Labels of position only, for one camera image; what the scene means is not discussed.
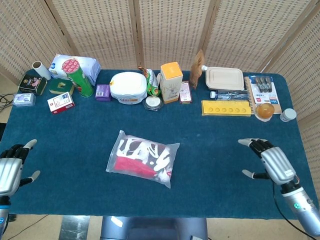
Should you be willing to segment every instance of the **table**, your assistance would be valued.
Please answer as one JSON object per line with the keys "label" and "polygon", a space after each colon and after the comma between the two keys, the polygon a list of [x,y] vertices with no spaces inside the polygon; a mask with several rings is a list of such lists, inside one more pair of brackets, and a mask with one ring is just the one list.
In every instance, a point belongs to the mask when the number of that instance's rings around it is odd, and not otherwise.
{"label": "table", "polygon": [[[102,70],[98,84],[107,84],[123,70]],[[285,79],[272,74],[282,109],[292,107]],[[189,79],[189,72],[183,72]],[[297,121],[269,122],[254,116],[202,116],[201,100],[209,99],[205,74],[192,91],[191,104],[174,102],[157,112],[142,104],[99,102],[78,92],[75,107],[53,115],[48,87],[33,107],[13,107],[0,150],[37,139],[23,177],[41,175],[12,196],[12,213],[145,217],[281,218],[273,203],[272,183],[252,180],[242,169],[263,172],[259,158],[237,143],[263,138],[281,147],[316,201]],[[119,130],[164,144],[180,143],[171,189],[154,181],[105,172]],[[277,188],[279,205],[294,218]]]}

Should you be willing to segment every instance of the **floor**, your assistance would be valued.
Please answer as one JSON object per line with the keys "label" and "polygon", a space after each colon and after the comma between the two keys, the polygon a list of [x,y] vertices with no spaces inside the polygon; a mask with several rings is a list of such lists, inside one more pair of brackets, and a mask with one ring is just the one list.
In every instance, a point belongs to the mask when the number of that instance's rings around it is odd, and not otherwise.
{"label": "floor", "polygon": [[[0,94],[14,93],[17,86],[0,78]],[[0,123],[6,123],[11,107],[0,113]],[[18,215],[16,221],[10,222],[3,240],[11,239],[20,231],[36,223],[45,215]],[[58,240],[63,216],[48,215],[24,230],[13,240]],[[91,216],[87,234],[88,240],[100,237],[102,217]],[[212,240],[308,240],[285,220],[208,218],[208,236]]]}

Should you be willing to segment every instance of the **yellow tray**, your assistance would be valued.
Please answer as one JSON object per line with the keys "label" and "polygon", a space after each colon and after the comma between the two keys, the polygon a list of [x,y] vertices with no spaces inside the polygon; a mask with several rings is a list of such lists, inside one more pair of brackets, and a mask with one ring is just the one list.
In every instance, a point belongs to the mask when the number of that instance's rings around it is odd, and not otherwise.
{"label": "yellow tray", "polygon": [[251,108],[248,101],[209,101],[203,100],[203,116],[251,116]]}

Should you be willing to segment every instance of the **robotic arm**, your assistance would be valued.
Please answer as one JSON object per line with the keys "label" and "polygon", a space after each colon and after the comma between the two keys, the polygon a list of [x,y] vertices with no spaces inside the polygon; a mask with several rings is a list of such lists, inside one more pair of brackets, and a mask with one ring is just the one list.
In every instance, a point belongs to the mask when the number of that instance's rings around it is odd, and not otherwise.
{"label": "robotic arm", "polygon": [[266,173],[242,172],[252,179],[271,179],[281,186],[281,194],[294,212],[305,231],[312,236],[320,236],[320,214],[299,184],[299,178],[284,152],[265,139],[239,139],[238,143],[248,146],[261,159]]}
{"label": "robotic arm", "polygon": [[21,179],[27,155],[36,143],[37,140],[33,139],[26,145],[16,144],[0,154],[0,240],[7,227],[10,196],[15,194],[19,187],[32,183],[40,174],[40,171],[35,171],[32,176]]}

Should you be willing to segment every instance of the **pringles can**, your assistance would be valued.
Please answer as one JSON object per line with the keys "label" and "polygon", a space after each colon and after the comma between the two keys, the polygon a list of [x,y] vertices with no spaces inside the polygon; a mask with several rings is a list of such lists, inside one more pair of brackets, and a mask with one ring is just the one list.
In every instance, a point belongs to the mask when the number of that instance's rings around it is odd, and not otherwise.
{"label": "pringles can", "polygon": [[61,68],[65,74],[76,84],[81,96],[90,97],[94,93],[88,78],[82,71],[79,62],[74,59],[68,59],[62,64]]}

